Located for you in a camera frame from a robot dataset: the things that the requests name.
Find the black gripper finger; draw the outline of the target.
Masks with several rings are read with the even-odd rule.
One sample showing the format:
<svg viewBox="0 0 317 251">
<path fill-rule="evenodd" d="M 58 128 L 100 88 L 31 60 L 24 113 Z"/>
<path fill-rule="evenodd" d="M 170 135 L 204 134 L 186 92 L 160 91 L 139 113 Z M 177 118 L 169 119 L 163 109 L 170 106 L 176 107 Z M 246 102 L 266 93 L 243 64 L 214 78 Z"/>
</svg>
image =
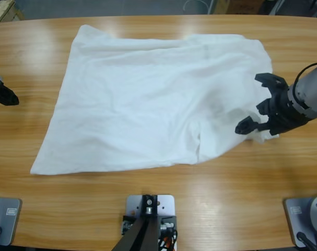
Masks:
<svg viewBox="0 0 317 251">
<path fill-rule="evenodd" d="M 18 96 L 10 88 L 4 85 L 1 77 L 0 77 L 0 104 L 4 106 L 19 105 Z"/>
</svg>

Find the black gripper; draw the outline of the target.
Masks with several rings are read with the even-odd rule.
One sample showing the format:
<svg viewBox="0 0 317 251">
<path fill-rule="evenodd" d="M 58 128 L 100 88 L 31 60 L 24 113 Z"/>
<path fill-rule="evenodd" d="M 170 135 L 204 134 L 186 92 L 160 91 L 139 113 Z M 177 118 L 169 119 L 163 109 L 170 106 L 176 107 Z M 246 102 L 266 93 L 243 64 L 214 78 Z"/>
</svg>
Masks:
<svg viewBox="0 0 317 251">
<path fill-rule="evenodd" d="M 299 113 L 288 98 L 289 91 L 289 87 L 286 87 L 256 106 L 261 115 L 270 115 L 266 123 L 255 122 L 248 116 L 237 124 L 235 133 L 247 135 L 255 130 L 268 130 L 271 135 L 277 135 L 307 124 L 309 119 Z"/>
</svg>

